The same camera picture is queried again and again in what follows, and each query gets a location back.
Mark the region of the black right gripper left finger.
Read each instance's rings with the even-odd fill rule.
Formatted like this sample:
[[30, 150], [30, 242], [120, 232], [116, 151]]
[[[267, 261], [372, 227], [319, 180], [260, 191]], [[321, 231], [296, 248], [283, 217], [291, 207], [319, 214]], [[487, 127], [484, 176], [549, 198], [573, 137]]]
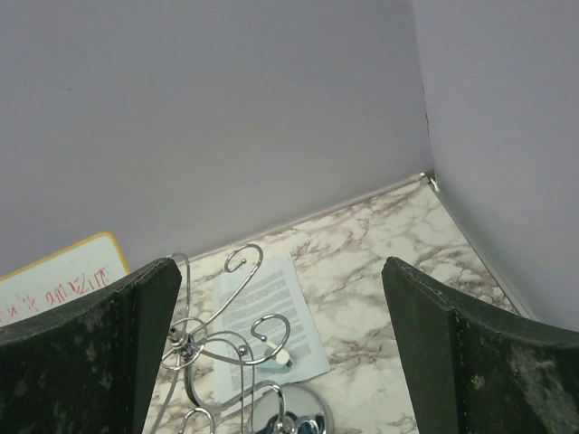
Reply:
[[157, 259], [1, 329], [1, 431], [142, 432], [182, 276]]

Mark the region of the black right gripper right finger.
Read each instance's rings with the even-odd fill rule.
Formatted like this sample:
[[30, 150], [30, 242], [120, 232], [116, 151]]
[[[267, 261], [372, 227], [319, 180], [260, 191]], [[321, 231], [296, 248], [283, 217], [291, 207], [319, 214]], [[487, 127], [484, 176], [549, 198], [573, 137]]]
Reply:
[[401, 259], [382, 271], [421, 433], [575, 433], [578, 334], [450, 288]]

